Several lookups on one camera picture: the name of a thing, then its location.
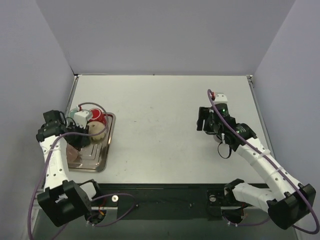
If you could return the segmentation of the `cream mug with blue drips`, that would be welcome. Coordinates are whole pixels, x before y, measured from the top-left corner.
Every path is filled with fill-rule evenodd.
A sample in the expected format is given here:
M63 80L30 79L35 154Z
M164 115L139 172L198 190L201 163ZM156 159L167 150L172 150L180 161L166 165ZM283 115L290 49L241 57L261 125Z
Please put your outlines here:
M105 125L99 121L91 121L88 123L88 134L90 135L93 135L95 134L95 136L91 136L90 137L90 141L92 143L100 143L104 140L105 138L105 135L106 135L106 132L104 131L103 133L101 134L98 134L99 132L101 132L104 128L105 128Z

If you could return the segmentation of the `red mug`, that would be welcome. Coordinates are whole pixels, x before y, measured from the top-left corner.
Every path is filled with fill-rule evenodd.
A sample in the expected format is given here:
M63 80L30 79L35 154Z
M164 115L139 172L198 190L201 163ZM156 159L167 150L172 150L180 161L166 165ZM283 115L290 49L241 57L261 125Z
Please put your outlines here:
M99 122L103 125L107 124L106 114L102 112L99 108L92 108L89 110L92 113L92 117L89 122Z

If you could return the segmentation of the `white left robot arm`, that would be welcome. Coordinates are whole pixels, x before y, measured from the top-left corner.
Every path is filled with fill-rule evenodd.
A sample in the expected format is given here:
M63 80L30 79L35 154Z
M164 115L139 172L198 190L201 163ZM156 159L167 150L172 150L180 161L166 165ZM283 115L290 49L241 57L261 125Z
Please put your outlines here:
M50 110L36 134L45 160L44 191L37 196L42 210L56 227L88 216L99 205L103 193L93 179L76 183L68 178L67 146L82 148L90 144L88 122L92 113L79 110L67 121L64 113Z

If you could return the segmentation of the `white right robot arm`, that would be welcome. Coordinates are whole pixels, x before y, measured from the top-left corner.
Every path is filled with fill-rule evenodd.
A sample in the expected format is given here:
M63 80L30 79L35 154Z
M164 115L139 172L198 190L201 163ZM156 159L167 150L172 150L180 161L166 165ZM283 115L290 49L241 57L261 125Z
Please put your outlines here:
M270 154L245 123L237 123L231 117L225 103L215 107L200 107L197 131L213 135L222 144L244 158L267 185L267 189L254 187L242 179L225 186L224 201L230 205L243 202L268 213L269 218L281 229L294 227L296 223L312 214L315 188L302 184L292 177Z

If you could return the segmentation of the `pink mug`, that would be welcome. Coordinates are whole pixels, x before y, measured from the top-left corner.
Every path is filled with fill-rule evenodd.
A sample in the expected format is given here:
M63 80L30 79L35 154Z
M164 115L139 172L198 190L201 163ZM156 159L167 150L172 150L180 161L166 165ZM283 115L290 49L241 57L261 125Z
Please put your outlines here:
M78 149L68 144L66 147L66 158L68 163L75 163L81 159L81 153Z

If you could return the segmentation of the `teal green mug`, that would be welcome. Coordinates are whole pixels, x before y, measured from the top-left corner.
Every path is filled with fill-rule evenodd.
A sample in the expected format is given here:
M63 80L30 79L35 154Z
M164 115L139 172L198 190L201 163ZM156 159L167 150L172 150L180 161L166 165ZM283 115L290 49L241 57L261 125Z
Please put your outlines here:
M68 117L70 118L70 119L74 119L74 116L75 116L75 113L77 113L79 111L79 108L73 108L73 109L71 109L70 111L69 111L69 113L68 113Z

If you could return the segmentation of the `stainless steel tray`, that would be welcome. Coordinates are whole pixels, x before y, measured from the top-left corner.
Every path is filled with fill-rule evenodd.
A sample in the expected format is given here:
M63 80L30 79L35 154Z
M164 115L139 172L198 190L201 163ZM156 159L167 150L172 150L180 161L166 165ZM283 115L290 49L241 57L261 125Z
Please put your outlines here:
M81 159L73 163L67 163L71 171L98 173L105 169L116 116L108 112L105 118L107 120L107 130L103 141L98 143L90 141L90 145L79 150Z

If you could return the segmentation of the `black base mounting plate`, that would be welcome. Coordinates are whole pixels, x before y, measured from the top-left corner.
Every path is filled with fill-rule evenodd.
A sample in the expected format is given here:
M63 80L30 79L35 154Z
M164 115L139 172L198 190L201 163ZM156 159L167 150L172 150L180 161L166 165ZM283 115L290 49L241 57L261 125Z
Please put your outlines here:
M228 200L222 184L103 183L91 204L93 220L104 224L108 210L121 220L221 220L244 218L249 204Z

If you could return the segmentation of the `aluminium table edge rail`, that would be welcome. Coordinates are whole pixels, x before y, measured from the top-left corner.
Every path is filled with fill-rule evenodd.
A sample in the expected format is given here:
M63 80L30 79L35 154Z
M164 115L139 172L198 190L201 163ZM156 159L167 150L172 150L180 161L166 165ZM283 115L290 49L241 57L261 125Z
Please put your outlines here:
M260 109L260 106L259 106L259 103L258 103L258 99L257 99L256 93L255 93L254 83L253 83L253 80L254 80L253 75L246 75L246 78L247 78L247 81L248 81L248 84L249 84L249 88L250 88L250 91L251 91L251 94L252 94L252 97L253 97L253 100L254 100L254 103L255 103L255 107L256 107L256 110L257 110L257 113L258 113L258 117L259 117L259 120L260 120L260 124L261 124L261 127L262 127L262 131L263 131L263 135L264 135L267 147L270 150L270 154L273 157L275 157L274 150L273 150L273 147L272 147L272 143L270 141L270 136L269 136L269 133L268 133L268 130L267 130L267 127L266 127L266 124L265 124L265 121L264 121L264 118L263 118L263 115L262 115L262 112L261 112L261 109Z

